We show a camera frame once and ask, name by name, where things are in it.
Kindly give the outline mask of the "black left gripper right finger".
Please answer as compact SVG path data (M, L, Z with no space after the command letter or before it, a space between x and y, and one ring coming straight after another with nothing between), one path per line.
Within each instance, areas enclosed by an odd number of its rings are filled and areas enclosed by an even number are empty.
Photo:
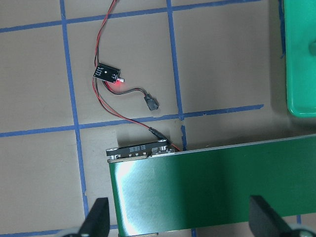
M255 237L314 237L316 232L301 224L290 225L258 195L249 198L249 228Z

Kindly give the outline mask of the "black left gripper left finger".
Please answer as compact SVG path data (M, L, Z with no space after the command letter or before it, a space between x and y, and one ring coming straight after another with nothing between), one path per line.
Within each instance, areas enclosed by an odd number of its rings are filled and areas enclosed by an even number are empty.
M86 219L79 227L58 232L59 237L107 237L110 232L109 200L97 198Z

